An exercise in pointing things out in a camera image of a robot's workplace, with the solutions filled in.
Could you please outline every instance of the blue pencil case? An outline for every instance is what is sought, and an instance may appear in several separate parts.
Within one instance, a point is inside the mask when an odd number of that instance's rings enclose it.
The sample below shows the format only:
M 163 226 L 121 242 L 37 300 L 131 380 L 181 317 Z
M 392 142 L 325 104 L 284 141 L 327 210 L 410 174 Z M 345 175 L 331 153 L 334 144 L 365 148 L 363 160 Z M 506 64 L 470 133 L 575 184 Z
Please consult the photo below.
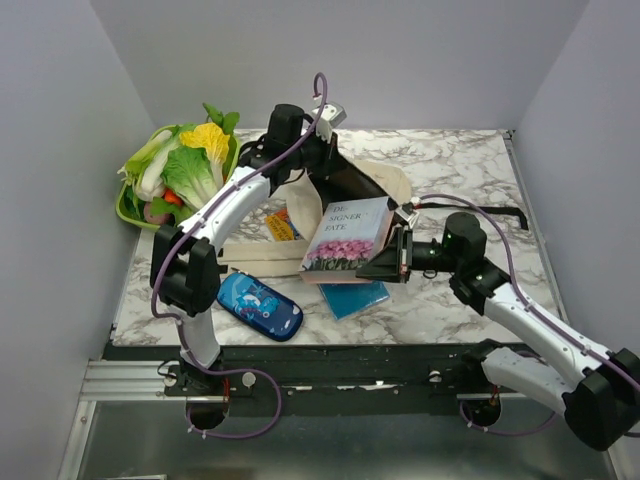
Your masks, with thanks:
M 302 324 L 293 300 L 241 272 L 229 275 L 218 291 L 218 303 L 238 320 L 277 342 L 289 340 Z

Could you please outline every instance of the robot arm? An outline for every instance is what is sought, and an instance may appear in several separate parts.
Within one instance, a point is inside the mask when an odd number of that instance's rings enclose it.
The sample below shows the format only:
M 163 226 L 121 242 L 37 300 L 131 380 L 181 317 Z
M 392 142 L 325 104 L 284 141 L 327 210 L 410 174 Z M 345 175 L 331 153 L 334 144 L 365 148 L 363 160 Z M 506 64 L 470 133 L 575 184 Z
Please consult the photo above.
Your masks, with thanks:
M 442 242 L 413 242 L 411 226 L 417 214 L 413 207 L 398 208 L 391 240 L 358 270 L 359 277 L 404 283 L 412 269 L 452 273 L 449 285 L 462 303 L 515 333 L 545 360 L 541 363 L 485 341 L 474 354 L 478 375 L 563 415 L 576 436 L 592 448 L 606 450 L 640 420 L 640 395 L 610 365 L 637 382 L 636 355 L 626 349 L 613 353 L 526 293 L 518 296 L 509 274 L 485 258 L 487 237 L 475 216 L 450 215 Z

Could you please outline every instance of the lettuce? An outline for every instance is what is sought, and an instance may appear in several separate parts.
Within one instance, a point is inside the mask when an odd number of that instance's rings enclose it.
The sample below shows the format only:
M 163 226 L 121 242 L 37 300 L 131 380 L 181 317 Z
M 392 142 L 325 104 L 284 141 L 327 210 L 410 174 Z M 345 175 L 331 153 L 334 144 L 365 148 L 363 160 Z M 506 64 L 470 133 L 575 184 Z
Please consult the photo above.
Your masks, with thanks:
M 204 148 L 182 146 L 169 152 L 161 177 L 192 210 L 200 210 L 218 192 Z

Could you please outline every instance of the red pepper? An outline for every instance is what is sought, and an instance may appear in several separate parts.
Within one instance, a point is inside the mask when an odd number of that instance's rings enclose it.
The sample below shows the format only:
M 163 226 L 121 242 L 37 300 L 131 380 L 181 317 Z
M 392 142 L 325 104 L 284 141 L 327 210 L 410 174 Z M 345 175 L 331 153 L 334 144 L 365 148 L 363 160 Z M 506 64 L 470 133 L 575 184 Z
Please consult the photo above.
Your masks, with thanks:
M 164 194 L 164 199 L 167 202 L 173 203 L 174 205 L 177 205 L 179 207 L 184 205 L 184 202 L 182 201 L 182 199 L 179 196 L 177 196 L 175 193 L 173 193 L 171 190 L 169 190 L 168 188 Z

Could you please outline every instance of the screw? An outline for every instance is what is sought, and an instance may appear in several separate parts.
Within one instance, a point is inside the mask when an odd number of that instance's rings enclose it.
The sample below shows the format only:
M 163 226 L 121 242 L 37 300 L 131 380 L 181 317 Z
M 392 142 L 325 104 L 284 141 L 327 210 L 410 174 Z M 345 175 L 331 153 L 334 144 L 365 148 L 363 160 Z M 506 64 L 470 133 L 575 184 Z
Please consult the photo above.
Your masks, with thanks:
M 246 372 L 243 376 L 242 376 L 242 384 L 247 387 L 247 388 L 251 388 L 253 387 L 253 385 L 256 383 L 256 376 L 251 373 L 251 372 Z

